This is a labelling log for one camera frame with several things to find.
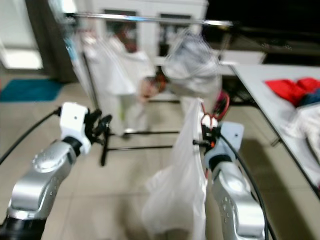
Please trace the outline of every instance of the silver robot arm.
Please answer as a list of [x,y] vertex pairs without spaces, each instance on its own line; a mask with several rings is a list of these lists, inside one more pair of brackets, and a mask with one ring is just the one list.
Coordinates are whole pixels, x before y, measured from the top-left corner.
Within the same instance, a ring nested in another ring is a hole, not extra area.
[[40,240],[54,205],[59,186],[71,172],[80,154],[88,154],[98,137],[109,130],[111,115],[90,113],[72,102],[63,104],[60,116],[61,141],[55,141],[32,160],[30,170],[15,184],[0,225],[0,240]]
[[[233,122],[219,125],[220,132],[238,151],[244,128]],[[235,163],[236,157],[221,138],[204,156],[212,170],[212,192],[218,203],[224,240],[264,240],[265,222],[260,205],[251,195],[250,185]]]
[[44,220],[49,216],[60,184],[76,163],[76,153],[57,141],[37,154],[31,169],[15,184],[7,215],[20,220]]

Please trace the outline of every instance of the wall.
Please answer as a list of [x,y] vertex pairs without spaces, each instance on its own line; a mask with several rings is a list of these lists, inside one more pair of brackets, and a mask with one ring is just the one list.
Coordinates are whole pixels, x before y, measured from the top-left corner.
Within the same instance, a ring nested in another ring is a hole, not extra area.
[[0,41],[5,48],[37,47],[25,0],[0,0]]
[[73,0],[73,3],[78,12],[92,12],[92,1],[93,0]]

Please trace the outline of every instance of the white table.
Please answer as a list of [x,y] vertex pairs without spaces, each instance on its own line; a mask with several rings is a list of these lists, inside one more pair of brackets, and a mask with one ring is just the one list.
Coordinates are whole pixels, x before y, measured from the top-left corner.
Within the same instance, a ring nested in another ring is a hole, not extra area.
[[232,67],[245,88],[259,106],[261,112],[281,139],[283,145],[320,198],[320,165],[314,158],[305,139],[287,135],[282,126],[295,114],[295,107],[278,97],[266,84],[267,80],[303,77],[320,79],[320,67],[287,65],[237,65]]

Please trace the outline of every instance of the clothes rack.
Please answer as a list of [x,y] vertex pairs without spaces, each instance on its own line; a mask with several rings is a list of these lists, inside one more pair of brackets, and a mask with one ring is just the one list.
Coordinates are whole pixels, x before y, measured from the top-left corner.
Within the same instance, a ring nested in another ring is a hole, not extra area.
[[[118,15],[118,14],[100,14],[100,13],[68,13],[67,18],[74,18],[75,22],[79,19],[100,19],[110,22],[145,22],[145,23],[159,23],[159,24],[174,24],[174,25],[202,25],[208,27],[224,27],[230,29],[234,26],[231,21],[223,20],[198,20],[198,19],[178,19],[178,18],[164,18],[164,17],[148,17],[148,16],[130,16],[130,15]],[[221,47],[219,50],[219,56],[222,52],[229,46],[230,41],[229,33],[226,33],[225,37],[222,40]],[[88,78],[90,81],[91,92],[93,93],[93,104],[96,109],[99,109],[99,103],[96,95],[95,83],[92,79],[92,74],[88,65],[88,61],[85,55],[85,51],[82,47],[82,54],[84,58],[84,63]],[[178,134],[179,131],[135,131],[135,132],[126,132],[126,135],[153,135],[153,134]],[[132,146],[132,147],[112,147],[109,148],[109,138],[114,134],[110,133],[108,128],[107,133],[104,135],[105,145],[103,147],[102,157],[100,160],[100,165],[104,166],[106,164],[106,157],[109,151],[127,151],[127,150],[141,150],[141,149],[163,149],[171,148],[172,145],[156,145],[156,146]]]

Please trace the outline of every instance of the white cloth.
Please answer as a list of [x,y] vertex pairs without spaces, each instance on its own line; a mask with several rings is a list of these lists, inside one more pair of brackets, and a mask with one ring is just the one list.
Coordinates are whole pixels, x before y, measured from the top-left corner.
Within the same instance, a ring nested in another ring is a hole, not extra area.
[[306,138],[307,135],[320,135],[320,104],[298,107],[290,122],[282,126],[283,130],[294,138]]
[[291,121],[282,126],[283,130],[294,138],[308,142],[310,150],[320,163],[320,104],[311,104],[297,108]]
[[189,106],[169,157],[170,165],[146,184],[150,195],[142,209],[142,222],[150,233],[184,229],[192,233],[192,240],[206,239],[207,179],[200,148],[192,143],[201,132],[201,102],[198,98]]
[[[146,53],[128,53],[118,38],[110,37],[86,44],[85,54],[102,114],[112,115],[112,132],[121,136],[126,129],[147,130],[145,105],[138,96],[141,82],[156,72]],[[92,95],[89,78],[80,83]]]

